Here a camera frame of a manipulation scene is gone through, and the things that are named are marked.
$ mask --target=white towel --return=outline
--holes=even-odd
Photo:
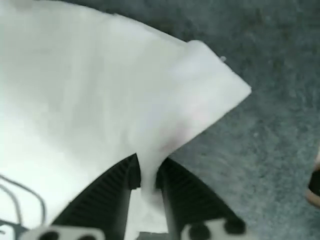
[[[250,86],[200,41],[63,2],[3,3],[0,174],[39,194],[50,224],[94,179],[137,153],[143,201],[136,191],[131,204],[144,210],[126,237],[165,232],[153,192],[158,167]],[[0,185],[18,198],[22,225],[38,226],[35,197],[3,179]],[[13,206],[0,189],[0,223],[17,223]]]

